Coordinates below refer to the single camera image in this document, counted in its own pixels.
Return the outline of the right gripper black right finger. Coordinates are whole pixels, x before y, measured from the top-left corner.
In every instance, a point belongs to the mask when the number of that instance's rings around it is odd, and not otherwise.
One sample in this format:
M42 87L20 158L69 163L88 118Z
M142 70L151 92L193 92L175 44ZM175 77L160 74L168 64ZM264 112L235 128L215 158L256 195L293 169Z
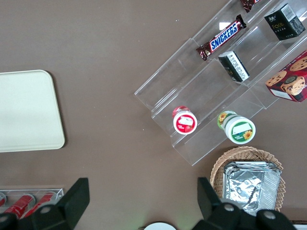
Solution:
M222 202L206 177L198 178L197 201L203 219L194 230L254 230L256 218L237 205Z

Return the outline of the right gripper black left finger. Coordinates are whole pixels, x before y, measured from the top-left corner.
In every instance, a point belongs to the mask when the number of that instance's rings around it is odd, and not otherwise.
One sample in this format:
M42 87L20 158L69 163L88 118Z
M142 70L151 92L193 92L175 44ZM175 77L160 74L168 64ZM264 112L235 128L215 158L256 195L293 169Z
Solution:
M73 230L89 202L89 180L79 178L56 204L46 204L25 218L24 229Z

